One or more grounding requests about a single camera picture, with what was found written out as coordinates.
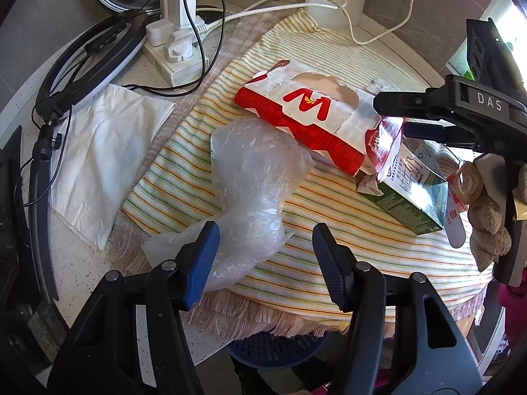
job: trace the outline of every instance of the blue basket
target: blue basket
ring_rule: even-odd
[[[326,341],[326,334],[295,337],[274,336],[261,332],[227,345],[230,355],[249,367],[259,370],[278,370],[302,364],[312,357]]]

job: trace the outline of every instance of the red and white box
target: red and white box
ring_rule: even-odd
[[[355,176],[359,170],[380,175],[391,164],[392,147],[400,146],[403,119],[381,117],[373,98],[308,65],[283,60],[245,83],[234,102]]]

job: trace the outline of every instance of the green object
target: green object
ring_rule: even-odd
[[[368,186],[363,180],[357,191],[417,235],[444,227],[449,183],[403,144],[384,181]]]
[[[470,68],[466,71],[465,74],[463,74],[463,78],[467,78],[468,80],[476,81],[474,76],[472,75],[472,71],[470,71]]]

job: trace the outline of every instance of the food box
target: food box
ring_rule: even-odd
[[[445,226],[449,183],[401,143],[382,182],[366,175],[357,191],[417,235]]]
[[[381,117],[373,98],[308,65],[283,60],[244,84],[234,102],[355,176],[359,169],[382,172],[399,146],[403,119]]]

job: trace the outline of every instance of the red w logo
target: red w logo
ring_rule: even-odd
[[[298,109],[301,112],[306,112],[312,109],[313,107],[320,105],[320,110],[318,110],[317,119],[319,119],[320,121],[324,121],[328,117],[331,99],[328,98],[327,96],[321,96],[320,98],[317,98],[317,99],[311,99],[312,94],[313,94],[312,89],[302,88],[302,89],[298,89],[297,91],[288,93],[286,96],[284,96],[284,101],[291,102],[293,99],[296,99],[300,95],[303,95],[304,97],[300,101],[300,104],[298,105]]]

